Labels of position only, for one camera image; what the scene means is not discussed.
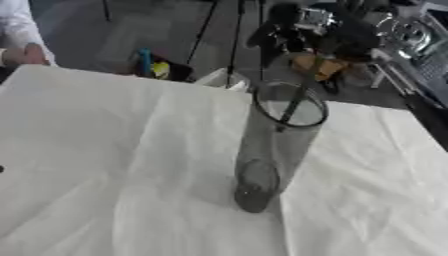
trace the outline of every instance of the person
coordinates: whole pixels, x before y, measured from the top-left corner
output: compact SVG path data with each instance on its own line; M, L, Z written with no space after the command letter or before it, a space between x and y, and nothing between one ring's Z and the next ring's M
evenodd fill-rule
M28 0L0 0L0 35L0 67L56 65L33 20Z

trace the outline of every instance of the tripod leg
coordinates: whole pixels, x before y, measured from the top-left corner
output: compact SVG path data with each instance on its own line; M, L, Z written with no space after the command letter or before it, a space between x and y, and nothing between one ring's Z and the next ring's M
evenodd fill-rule
M258 21L258 25L259 27L261 27L263 25L264 22L264 6L266 4L266 0L259 0L258 1L258 8L259 8L259 21ZM262 61L262 49L260 47L260 81L264 80L264 69L263 69L263 61Z
M233 72L235 70L235 57L236 57L236 50L238 48L238 44L239 44L239 41L240 41L241 21L243 20L243 15L245 13L244 3L245 3L245 0L238 0L238 21L236 23L235 37L234 37L234 40L233 40L232 53L230 54L230 63L229 63L229 67L227 68L227 85L226 85L226 88L230 88L230 82L231 82L231 79L232 79Z
M107 22L111 21L111 15L110 15L110 9L109 9L109 2L108 0L103 0L103 11L104 11L104 17L106 18Z
M207 18L204 21L204 24L202 24L201 30L196 35L196 42L194 43L193 49L190 52L190 56L188 56L187 64L190 64L191 60L194 57L194 54L196 53L196 50L199 47L199 44L202 41L202 38L204 37L204 33L207 30L208 25L210 24L210 20L213 17L213 14L215 13L216 7L218 6L218 2L220 0L214 0L212 7L210 7L210 11L208 12Z

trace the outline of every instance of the black equipment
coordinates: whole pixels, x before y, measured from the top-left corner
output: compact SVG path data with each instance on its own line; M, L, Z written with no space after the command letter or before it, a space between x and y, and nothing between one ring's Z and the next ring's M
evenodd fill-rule
M321 100L316 101L315 93L309 88L324 60L338 58L351 62L370 61L370 51L379 44L376 28L363 22L340 4L315 4L310 8L295 3L277 4L269 11L268 20L247 41L249 47L260 47L262 66L268 67L282 54L301 52L307 48L311 48L317 57L280 118L269 115L262 107L257 89L253 97L255 106L278 124L278 131L283 131L286 127L308 128L320 125L326 120L328 113L324 113L319 121L307 125L291 124L290 119L301 101L310 100L311 95L315 104L325 105Z
M199 44L201 43L205 31L208 28L208 25L210 24L210 21L213 17L213 15L216 12L216 8L218 7L219 1L220 0L212 0L213 4L210 7L210 11L208 12L208 15L199 31L199 33L196 35L196 41L194 43L194 46L190 52L190 55L188 57L187 60L187 64L189 64L191 62L191 60L194 57L194 54L196 53L196 50L199 47ZM266 4L266 0L257 0L258 4L259 4L259 22L260 22L260 26L263 23L263 19L264 19L264 6ZM235 35L234 35L234 40L233 40L233 45L232 45L232 51L230 53L230 61L229 61L229 65L227 67L227 87L230 86L231 83L231 78L232 75L235 71L235 58L236 58L236 54L237 54L237 50L238 50L238 44L239 44L239 39L240 39L240 31L241 31L241 22L243 20L243 16L245 14L245 3L246 0L238 0L238 18L237 18L237 24L235 27ZM260 64L260 79L263 79L263 69L261 67Z

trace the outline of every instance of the yellow object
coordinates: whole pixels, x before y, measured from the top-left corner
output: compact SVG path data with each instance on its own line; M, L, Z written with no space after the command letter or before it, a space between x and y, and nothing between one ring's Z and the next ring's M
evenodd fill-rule
M294 58L292 68L299 71L309 70L314 63L314 54L304 54ZM334 73L348 67L349 63L342 60L325 60L319 73L316 74L316 81L321 82L329 79Z
M170 74L170 64L166 62L157 62L152 64L152 72L157 79L168 79Z

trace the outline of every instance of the tripod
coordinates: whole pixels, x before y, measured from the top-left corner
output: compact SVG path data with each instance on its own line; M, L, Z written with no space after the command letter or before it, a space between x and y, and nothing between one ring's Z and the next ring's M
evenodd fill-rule
M238 44L239 44L239 39L240 39L240 31L241 31L241 22L243 20L243 16L246 12L245 10L245 1L246 0L238 0L238 19L237 19L237 25L235 28L235 35L234 35L234 40L233 40L233 46L232 46L232 51L230 53L230 61L229 61L229 65L227 67L227 83L226 83L226 88L229 88L231 86L231 79L232 79L232 75L235 72L235 59L236 59L236 53L237 53L237 49L238 49ZM202 24L202 27L199 31L199 33L196 35L196 41L195 44L190 52L190 55L188 57L187 60L187 64L190 64L191 60L193 59L199 44L201 43L205 31L207 30L210 21L216 11L216 8L219 4L220 0L213 0L213 4L210 7L210 11L204 21L204 23ZM266 0L258 0L259 2L259 15L260 15L260 26L261 24L263 24L264 21L264 6L266 3ZM263 67L260 61L260 80L263 79Z

